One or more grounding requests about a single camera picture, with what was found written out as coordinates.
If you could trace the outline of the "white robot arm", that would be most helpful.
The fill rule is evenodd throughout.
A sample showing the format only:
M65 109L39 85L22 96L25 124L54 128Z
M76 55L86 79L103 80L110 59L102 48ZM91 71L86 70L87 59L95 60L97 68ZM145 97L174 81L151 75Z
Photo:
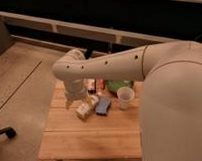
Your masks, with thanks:
M73 49L53 74L68 100L86 97L84 80L136 80L142 161L202 161L202 43L171 41L86 59Z

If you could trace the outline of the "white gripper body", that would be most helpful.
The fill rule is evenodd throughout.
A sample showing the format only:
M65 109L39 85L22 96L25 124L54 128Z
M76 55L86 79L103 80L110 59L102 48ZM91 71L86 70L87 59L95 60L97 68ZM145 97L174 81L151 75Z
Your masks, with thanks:
M66 97L65 107L66 108L70 108L70 105L74 101L86 100L87 89L85 86L85 81L83 79L64 81L64 86L65 86L65 97Z

